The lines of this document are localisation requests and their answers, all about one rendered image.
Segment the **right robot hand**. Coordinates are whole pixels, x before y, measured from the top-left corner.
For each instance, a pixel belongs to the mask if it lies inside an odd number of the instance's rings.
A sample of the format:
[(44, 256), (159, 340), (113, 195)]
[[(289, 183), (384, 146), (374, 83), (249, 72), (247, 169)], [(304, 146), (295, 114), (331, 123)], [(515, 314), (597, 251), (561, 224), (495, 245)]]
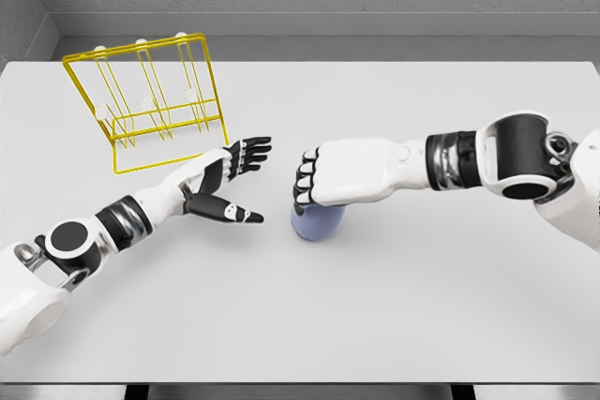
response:
[(350, 139), (306, 150), (296, 171), (294, 205), (342, 206), (391, 196), (398, 179), (396, 149), (386, 139)]

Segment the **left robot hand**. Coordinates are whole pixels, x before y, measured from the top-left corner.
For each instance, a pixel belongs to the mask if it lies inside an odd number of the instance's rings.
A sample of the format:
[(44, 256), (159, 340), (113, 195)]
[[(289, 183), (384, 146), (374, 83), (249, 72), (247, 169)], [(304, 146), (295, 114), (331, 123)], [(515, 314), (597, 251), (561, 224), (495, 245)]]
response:
[(253, 137), (213, 149), (193, 160), (200, 164), (195, 177), (180, 184), (183, 214), (223, 223), (262, 223), (261, 214), (216, 196), (217, 191), (239, 175), (257, 171), (272, 150), (270, 137)]

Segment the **lavender blue cup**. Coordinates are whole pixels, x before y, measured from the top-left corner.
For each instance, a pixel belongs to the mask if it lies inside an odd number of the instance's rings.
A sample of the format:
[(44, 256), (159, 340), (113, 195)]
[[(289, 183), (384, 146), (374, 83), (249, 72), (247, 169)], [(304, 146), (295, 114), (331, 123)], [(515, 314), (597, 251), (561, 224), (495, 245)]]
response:
[(310, 204), (304, 207), (293, 206), (291, 210), (292, 228), (305, 240), (323, 241), (336, 234), (345, 212), (345, 206), (322, 206), (319, 204)]

